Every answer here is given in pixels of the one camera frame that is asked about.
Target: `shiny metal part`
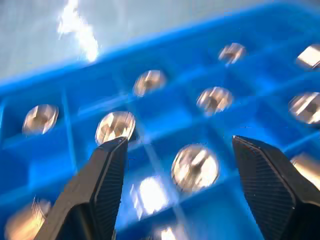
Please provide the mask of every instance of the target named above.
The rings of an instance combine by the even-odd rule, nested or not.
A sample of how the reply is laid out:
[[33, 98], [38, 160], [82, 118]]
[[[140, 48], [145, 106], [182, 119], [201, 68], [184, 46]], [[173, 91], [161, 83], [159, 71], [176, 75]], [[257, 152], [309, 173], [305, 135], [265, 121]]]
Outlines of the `shiny metal part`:
[[315, 69], [320, 64], [320, 44], [308, 46], [298, 57], [297, 63]]
[[320, 161], [308, 154], [302, 153], [291, 159], [291, 163], [298, 172], [309, 180], [320, 191]]
[[130, 112], [111, 112], [100, 121], [95, 133], [95, 142], [101, 145], [119, 137], [127, 137], [129, 140], [135, 126], [136, 119]]
[[302, 95], [295, 96], [289, 103], [289, 111], [301, 122], [306, 124], [319, 124], [319, 92], [306, 92]]
[[213, 87], [204, 90], [198, 97], [196, 104], [207, 115], [222, 112], [228, 108], [234, 100], [231, 92], [222, 87]]
[[176, 155], [171, 176], [184, 192], [196, 192], [213, 184], [219, 176], [217, 157], [201, 144], [182, 148]]
[[12, 216], [5, 225], [6, 240], [33, 240], [51, 209], [46, 200], [33, 201]]
[[32, 108], [26, 115], [22, 132], [27, 135], [45, 134], [53, 128], [59, 115], [58, 107], [41, 104]]
[[143, 73], [135, 82], [133, 92], [143, 97], [147, 92], [159, 89], [166, 84], [166, 76], [159, 70], [149, 70]]
[[246, 48], [239, 43], [227, 45], [219, 54], [220, 61], [226, 61], [227, 64], [234, 64], [246, 53]]

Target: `table surface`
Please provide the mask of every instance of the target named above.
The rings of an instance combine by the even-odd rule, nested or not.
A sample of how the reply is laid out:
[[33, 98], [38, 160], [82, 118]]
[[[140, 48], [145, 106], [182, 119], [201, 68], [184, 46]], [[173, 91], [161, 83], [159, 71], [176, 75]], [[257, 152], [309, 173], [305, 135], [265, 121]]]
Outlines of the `table surface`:
[[271, 1], [2, 0], [0, 80], [68, 60], [93, 61], [134, 39], [262, 2]]

